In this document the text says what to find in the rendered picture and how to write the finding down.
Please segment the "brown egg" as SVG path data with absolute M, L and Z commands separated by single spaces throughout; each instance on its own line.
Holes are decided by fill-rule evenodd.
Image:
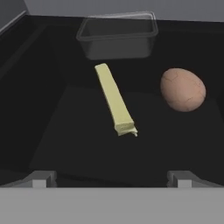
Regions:
M 170 68 L 160 81 L 161 94 L 167 104 L 179 112 L 190 112 L 199 108 L 206 99 L 203 81 L 183 68 Z

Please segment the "pale yellow butter stick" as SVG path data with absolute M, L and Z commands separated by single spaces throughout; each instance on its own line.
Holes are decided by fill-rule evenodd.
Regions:
M 102 63 L 95 66 L 94 69 L 97 73 L 99 82 L 101 83 L 101 88 L 112 115 L 117 135 L 122 136 L 131 133 L 136 137 L 137 128 L 135 127 L 135 122 L 124 103 L 120 90 L 116 85 L 108 65 Z

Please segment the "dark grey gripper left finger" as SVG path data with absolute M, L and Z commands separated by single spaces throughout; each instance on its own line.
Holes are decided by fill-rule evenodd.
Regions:
M 29 187 L 29 188 L 47 188 L 56 187 L 56 171 L 34 171 L 27 177 L 10 182 L 3 187 Z

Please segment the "clear plastic container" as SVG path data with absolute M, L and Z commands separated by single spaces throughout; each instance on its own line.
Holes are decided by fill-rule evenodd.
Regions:
M 152 11 L 85 17 L 76 38 L 90 60 L 147 58 L 158 35 Z

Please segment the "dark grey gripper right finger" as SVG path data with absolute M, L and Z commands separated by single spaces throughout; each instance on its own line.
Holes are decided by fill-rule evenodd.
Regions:
M 167 186 L 177 188 L 203 188 L 203 187 L 218 187 L 221 185 L 201 179 L 191 171 L 168 171 Z

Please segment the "black fridge interior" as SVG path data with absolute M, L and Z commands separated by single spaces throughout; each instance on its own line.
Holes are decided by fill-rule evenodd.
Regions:
M 147 58 L 91 60 L 82 17 L 26 17 L 0 38 L 0 167 L 50 170 L 63 185 L 164 186 L 168 171 L 224 185 L 224 23 L 157 20 Z M 118 136 L 95 66 L 106 63 L 135 122 Z M 160 90 L 170 68 L 197 75 L 190 112 Z

